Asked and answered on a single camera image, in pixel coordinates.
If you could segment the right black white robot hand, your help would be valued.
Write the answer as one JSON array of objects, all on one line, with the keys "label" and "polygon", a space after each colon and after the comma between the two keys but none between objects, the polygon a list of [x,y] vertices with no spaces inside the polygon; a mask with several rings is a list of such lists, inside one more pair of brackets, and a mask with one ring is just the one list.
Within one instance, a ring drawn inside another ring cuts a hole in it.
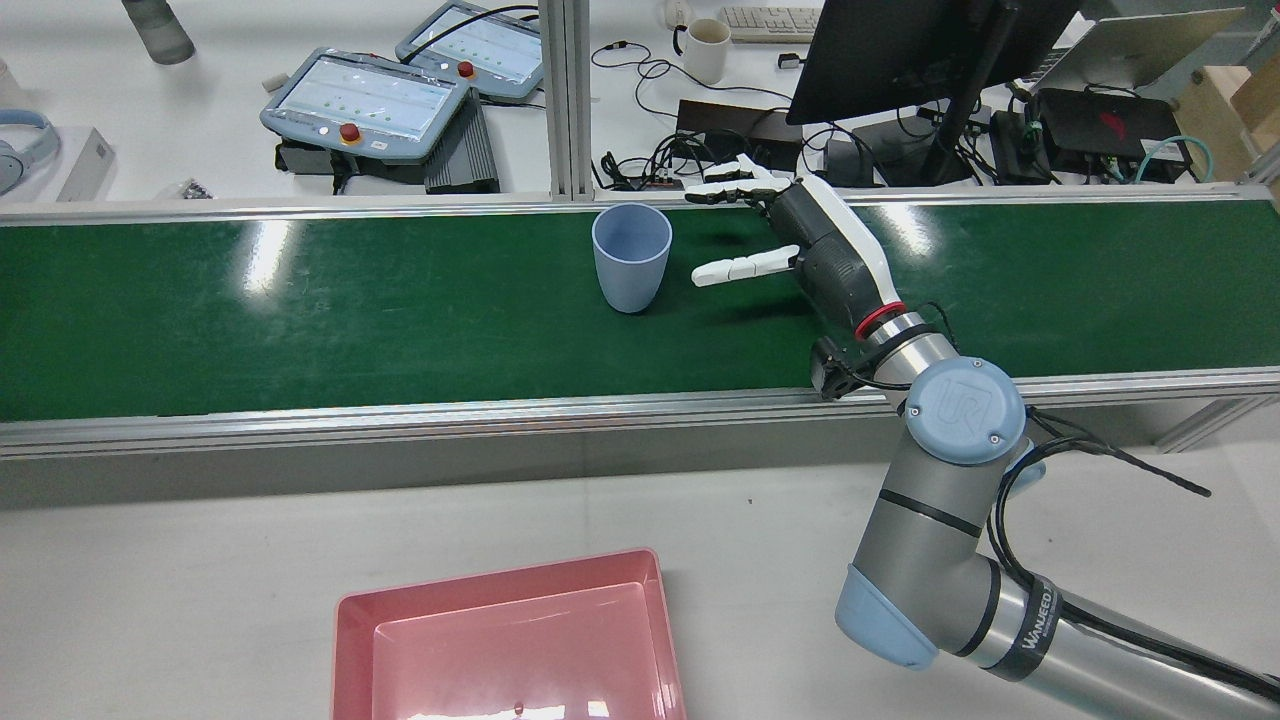
[{"label": "right black white robot hand", "polygon": [[856,340],[908,310],[881,242],[826,179],[781,178],[745,154],[710,167],[703,179],[686,187],[686,201],[748,202],[767,219],[780,247],[698,266],[695,286],[792,272],[820,314]]}]

